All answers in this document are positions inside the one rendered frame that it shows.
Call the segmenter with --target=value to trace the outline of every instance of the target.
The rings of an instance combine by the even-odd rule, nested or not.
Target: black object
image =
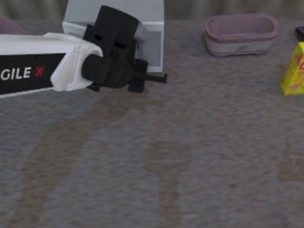
[[[139,20],[117,9],[102,6],[95,24],[87,25],[83,39],[98,45],[103,57],[89,55],[82,65],[82,77],[93,81],[88,88],[122,88],[142,93],[145,81],[167,83],[164,77],[147,75],[148,62],[135,59],[134,39]]]
[[[300,42],[304,41],[304,26],[299,26],[295,28],[295,36]]]
[[[51,76],[65,54],[0,56],[0,95],[52,88]]]

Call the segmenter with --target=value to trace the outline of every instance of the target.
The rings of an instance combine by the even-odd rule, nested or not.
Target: pink basket
[[[263,54],[278,31],[277,20],[267,14],[215,16],[205,24],[205,44],[215,56]]]

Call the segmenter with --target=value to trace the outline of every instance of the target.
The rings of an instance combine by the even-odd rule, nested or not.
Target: gray box
[[[136,51],[138,58],[149,62],[148,72],[163,71],[164,2],[163,0],[69,0],[62,27],[64,33],[82,37],[86,25],[93,24],[100,7],[106,5],[136,17],[148,40]]]

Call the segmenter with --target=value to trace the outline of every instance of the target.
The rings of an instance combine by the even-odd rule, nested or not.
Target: pink object
[[[6,16],[0,15],[0,34],[27,35],[27,31]]]
[[[206,48],[215,56],[263,54],[278,32],[277,20],[267,14],[215,16],[205,24]]]

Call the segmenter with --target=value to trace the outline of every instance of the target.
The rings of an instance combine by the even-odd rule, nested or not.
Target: yellow box
[[[298,43],[286,68],[281,88],[284,95],[304,95],[304,42]]]

